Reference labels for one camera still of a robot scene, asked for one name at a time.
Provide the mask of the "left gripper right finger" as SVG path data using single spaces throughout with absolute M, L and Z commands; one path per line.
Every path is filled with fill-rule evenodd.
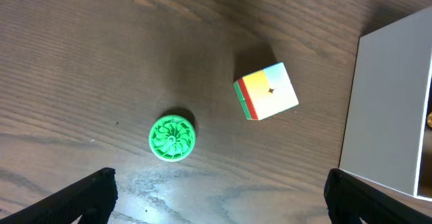
M 333 224 L 431 224 L 431 217 L 398 202 L 340 169 L 329 171 L 323 195 Z

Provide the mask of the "green round spinner toy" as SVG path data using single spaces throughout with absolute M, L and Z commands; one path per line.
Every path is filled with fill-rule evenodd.
M 166 115 L 153 124 L 148 138 L 150 149 L 158 159 L 177 162 L 193 151 L 196 132 L 186 118 Z

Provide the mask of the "multicolour puzzle cube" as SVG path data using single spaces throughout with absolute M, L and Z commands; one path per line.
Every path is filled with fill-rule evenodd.
M 248 120 L 262 120 L 299 103 L 283 62 L 242 76 L 233 86 Z

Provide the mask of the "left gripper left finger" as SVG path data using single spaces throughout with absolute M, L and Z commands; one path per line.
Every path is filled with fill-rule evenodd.
M 1 222 L 107 224 L 117 199 L 115 170 L 105 167 Z

